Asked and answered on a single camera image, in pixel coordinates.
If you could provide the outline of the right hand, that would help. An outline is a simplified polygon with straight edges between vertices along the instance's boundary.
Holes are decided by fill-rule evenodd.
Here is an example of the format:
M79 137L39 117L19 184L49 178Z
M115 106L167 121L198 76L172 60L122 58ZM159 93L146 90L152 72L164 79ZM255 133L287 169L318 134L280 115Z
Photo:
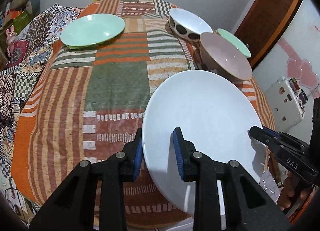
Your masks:
M281 190L280 196L277 200L277 206L281 209L281 211L291 206L290 198L292 198L295 195L295 187L297 185L296 184L297 181L298 179L295 177L295 175L290 171L288 171L287 178L284 181L283 189ZM312 191L311 187L301 191L298 199L299 202L303 203L311 191Z

